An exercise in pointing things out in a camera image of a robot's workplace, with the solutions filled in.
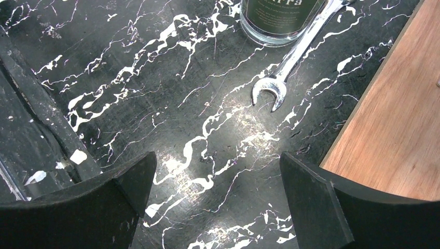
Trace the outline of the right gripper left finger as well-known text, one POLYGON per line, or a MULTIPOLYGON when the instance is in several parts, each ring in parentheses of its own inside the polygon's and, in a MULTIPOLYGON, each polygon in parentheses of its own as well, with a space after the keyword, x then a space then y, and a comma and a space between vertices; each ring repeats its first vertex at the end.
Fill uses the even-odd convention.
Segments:
POLYGON ((32 201, 1 205, 1 248, 128 248, 145 215, 154 152, 32 201))

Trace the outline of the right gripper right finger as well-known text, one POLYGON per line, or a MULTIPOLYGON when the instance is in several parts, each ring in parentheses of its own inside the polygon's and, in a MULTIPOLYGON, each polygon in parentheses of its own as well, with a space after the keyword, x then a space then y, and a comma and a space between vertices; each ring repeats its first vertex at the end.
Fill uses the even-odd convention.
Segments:
POLYGON ((439 248, 439 202, 375 190, 283 152, 300 248, 439 248))

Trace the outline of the clear bottle white cap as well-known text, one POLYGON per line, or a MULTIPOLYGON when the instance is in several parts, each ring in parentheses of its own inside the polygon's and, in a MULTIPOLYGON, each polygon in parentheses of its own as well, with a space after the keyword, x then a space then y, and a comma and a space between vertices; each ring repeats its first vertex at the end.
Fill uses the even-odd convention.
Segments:
POLYGON ((240 24, 254 42, 282 47, 297 40, 328 1, 242 0, 240 24))

